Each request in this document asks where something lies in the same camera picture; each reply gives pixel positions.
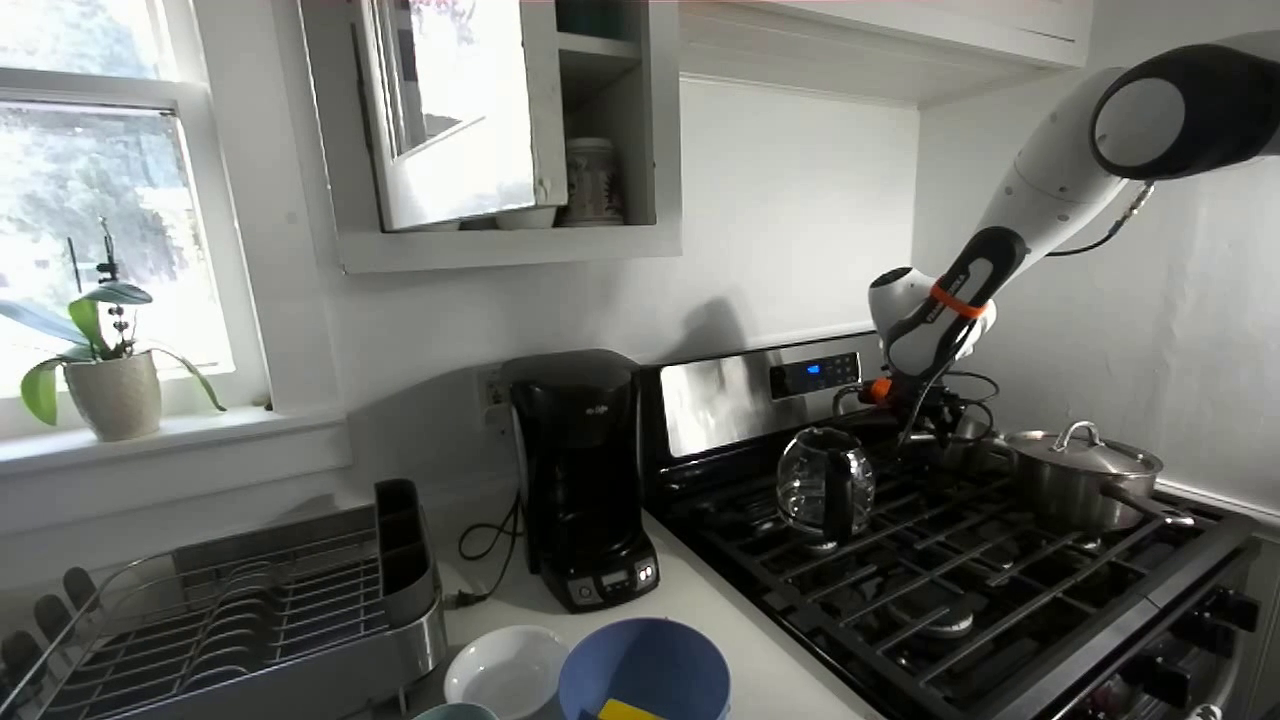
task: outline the countertop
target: countertop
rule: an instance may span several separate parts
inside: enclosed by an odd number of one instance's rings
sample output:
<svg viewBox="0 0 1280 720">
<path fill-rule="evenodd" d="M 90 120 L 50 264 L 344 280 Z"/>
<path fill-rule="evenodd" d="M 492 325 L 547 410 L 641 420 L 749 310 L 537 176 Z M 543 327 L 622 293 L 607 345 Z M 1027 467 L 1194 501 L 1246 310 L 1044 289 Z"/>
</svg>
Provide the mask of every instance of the countertop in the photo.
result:
<svg viewBox="0 0 1280 720">
<path fill-rule="evenodd" d="M 645 530 L 661 556 L 661 587 L 651 587 L 646 596 L 634 596 L 604 612 L 565 612 L 547 592 L 547 583 L 529 571 L 523 546 L 515 546 L 510 566 L 492 599 L 442 612 L 450 651 L 458 651 L 466 639 L 501 625 L 543 625 L 565 642 L 576 642 L 610 620 L 666 616 L 699 627 L 723 651 L 727 677 L 732 677 L 732 699 L 727 699 L 732 720 L 880 716 L 847 684 L 839 684 L 820 661 L 811 661 L 785 627 L 775 627 L 760 606 L 751 606 L 732 583 L 723 583 L 707 565 L 699 565 L 661 520 L 645 514 Z M 485 575 L 450 565 L 456 560 L 439 560 L 439 575 L 447 592 L 458 587 L 458 571 L 476 579 Z"/>
</svg>

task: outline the dish rack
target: dish rack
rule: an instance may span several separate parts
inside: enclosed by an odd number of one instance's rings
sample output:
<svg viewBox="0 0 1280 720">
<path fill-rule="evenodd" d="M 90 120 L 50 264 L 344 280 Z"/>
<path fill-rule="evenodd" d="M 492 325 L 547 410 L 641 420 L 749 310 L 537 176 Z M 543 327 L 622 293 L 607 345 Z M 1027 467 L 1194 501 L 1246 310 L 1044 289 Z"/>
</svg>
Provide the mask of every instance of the dish rack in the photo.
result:
<svg viewBox="0 0 1280 720">
<path fill-rule="evenodd" d="M 351 716 L 447 651 L 417 487 L 100 575 L 65 571 L 0 642 L 0 720 Z"/>
</svg>

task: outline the upper cabinet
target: upper cabinet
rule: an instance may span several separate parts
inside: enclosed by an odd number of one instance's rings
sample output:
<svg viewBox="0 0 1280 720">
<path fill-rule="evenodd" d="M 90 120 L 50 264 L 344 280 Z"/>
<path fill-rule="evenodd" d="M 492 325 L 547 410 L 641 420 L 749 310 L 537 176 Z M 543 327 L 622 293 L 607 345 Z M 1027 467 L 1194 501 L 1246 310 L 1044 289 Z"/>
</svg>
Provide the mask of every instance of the upper cabinet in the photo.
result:
<svg viewBox="0 0 1280 720">
<path fill-rule="evenodd" d="M 297 0 L 351 271 L 679 246 L 671 0 Z"/>
<path fill-rule="evenodd" d="M 682 0 L 682 69 L 912 102 L 1088 64 L 1090 0 Z"/>
</svg>

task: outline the gas stove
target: gas stove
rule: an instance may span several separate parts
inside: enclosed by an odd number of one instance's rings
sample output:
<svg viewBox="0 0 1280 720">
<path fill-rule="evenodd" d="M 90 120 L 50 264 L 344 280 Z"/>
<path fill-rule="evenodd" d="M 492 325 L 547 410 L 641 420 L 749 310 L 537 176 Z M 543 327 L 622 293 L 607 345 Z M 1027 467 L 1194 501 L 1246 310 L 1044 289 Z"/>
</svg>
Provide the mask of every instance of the gas stove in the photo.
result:
<svg viewBox="0 0 1280 720">
<path fill-rule="evenodd" d="M 1165 495 L 1080 534 L 1037 514 L 1018 475 L 941 467 L 896 423 L 839 410 L 874 467 L 853 541 L 775 520 L 770 462 L 880 366 L 874 336 L 781 345 L 645 372 L 646 507 L 883 716 L 1186 716 L 1232 690 L 1246 522 Z"/>
</svg>

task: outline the coffee maker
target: coffee maker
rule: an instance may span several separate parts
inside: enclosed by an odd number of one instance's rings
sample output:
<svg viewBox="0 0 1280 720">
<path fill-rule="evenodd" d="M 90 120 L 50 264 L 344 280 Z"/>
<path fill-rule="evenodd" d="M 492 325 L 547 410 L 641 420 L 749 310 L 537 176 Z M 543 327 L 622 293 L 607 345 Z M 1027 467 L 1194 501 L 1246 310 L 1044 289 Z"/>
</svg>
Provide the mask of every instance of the coffee maker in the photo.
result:
<svg viewBox="0 0 1280 720">
<path fill-rule="evenodd" d="M 610 606 L 655 587 L 641 522 L 634 362 L 589 347 L 508 360 L 529 571 L 569 612 Z"/>
</svg>

